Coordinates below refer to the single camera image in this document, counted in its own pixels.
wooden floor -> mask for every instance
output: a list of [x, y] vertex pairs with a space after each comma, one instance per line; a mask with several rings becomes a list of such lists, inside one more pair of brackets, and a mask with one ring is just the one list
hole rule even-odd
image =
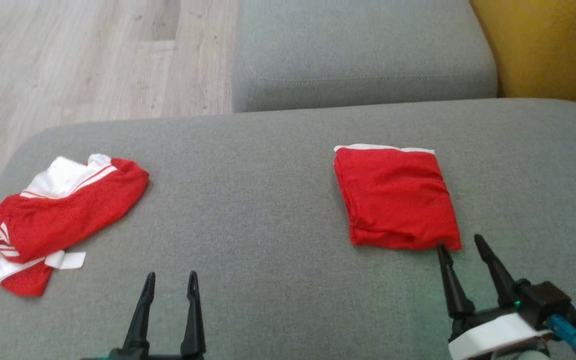
[[0, 173], [56, 125], [230, 113], [236, 2], [0, 1]]

gray ottoman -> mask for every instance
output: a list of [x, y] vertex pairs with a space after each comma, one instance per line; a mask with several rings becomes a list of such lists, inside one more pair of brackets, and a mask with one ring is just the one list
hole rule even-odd
[[[576, 103], [488, 99], [87, 123], [46, 130], [0, 179], [0, 201], [64, 155], [101, 152], [150, 172], [143, 198], [75, 250], [43, 297], [0, 288], [0, 360], [103, 356], [121, 346], [157, 273], [149, 338], [178, 353], [197, 270], [206, 359], [450, 358], [435, 251], [353, 247], [332, 161], [338, 144], [435, 149], [479, 309], [496, 304], [473, 242], [515, 278], [551, 280], [576, 305]], [[559, 359], [570, 349], [554, 346]]]
[[235, 112], [494, 98], [468, 0], [242, 0]]

mustard yellow upholstery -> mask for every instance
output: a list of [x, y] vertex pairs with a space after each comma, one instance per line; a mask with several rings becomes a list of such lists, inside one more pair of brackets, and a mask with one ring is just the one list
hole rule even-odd
[[576, 101], [576, 0], [471, 0], [499, 96]]

blue cable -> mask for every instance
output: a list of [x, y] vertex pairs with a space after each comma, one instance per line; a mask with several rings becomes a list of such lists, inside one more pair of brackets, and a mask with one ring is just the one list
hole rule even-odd
[[547, 321], [548, 328], [558, 338], [567, 342], [576, 354], [576, 328], [560, 315], [552, 315]]

red garment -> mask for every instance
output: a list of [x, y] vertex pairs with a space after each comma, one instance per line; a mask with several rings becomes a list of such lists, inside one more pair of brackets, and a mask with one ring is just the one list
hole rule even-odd
[[58, 157], [22, 193], [0, 203], [0, 261], [22, 265], [0, 274], [1, 286], [41, 296], [53, 271], [46, 257], [118, 221], [141, 198], [148, 178], [134, 161], [94, 154], [82, 165]]
[[334, 172], [352, 244], [426, 250], [444, 242], [450, 250], [462, 249], [450, 195], [431, 150], [340, 147]]

